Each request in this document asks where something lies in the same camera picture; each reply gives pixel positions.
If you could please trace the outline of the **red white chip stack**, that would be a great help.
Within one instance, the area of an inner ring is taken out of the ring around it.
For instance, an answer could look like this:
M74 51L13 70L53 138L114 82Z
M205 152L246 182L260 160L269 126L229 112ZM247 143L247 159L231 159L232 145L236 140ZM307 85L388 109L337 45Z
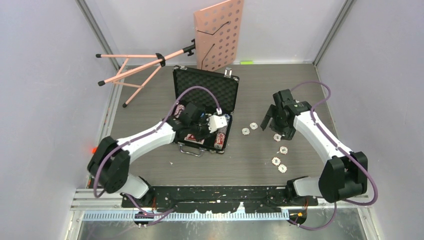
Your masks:
M178 104L174 110L173 116L175 118L179 118L181 113L185 110L185 106L183 104Z

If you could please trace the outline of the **black poker set case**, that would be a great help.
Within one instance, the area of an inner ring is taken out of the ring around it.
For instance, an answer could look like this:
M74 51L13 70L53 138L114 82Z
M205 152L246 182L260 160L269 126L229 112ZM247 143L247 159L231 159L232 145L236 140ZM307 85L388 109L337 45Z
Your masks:
M208 151L223 154L233 123L240 78L232 75L229 68L226 69L225 73L218 73L182 65L174 66L172 74L175 98L178 101L177 105L186 106L188 103L194 103L199 107L202 106L205 109L207 117L215 114L218 107L221 108L223 115L230 115L229 126L222 149L216 149L214 147L217 131L205 138L203 144L196 144L185 141L184 137L188 134L184 133L181 129L175 136L175 143L180 146L198 149L201 152Z

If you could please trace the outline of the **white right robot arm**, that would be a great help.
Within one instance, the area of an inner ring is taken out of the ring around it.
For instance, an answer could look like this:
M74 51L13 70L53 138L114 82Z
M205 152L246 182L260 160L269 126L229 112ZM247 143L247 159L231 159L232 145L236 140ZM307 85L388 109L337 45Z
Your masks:
M302 134L324 163L319 177L302 176L288 180L285 198L291 205L299 205L306 196L322 197L329 203L362 195L368 190L368 158L342 144L322 124L312 106L297 101L289 89L273 94L260 127L270 128L278 139L290 141L295 133Z

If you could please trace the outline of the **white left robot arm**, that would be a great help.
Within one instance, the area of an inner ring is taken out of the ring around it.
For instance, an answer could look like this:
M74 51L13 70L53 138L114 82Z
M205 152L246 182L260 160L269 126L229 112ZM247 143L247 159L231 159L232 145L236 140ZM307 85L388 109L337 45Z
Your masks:
M173 105L167 115L154 126L134 135L113 139L103 138L87 170L94 177L93 195L124 194L134 198L141 207L153 202L151 185L141 176L130 173L130 165L141 156L164 145L172 144L179 136L190 134L198 140L214 134L220 121L220 111L207 113L192 102L176 116Z

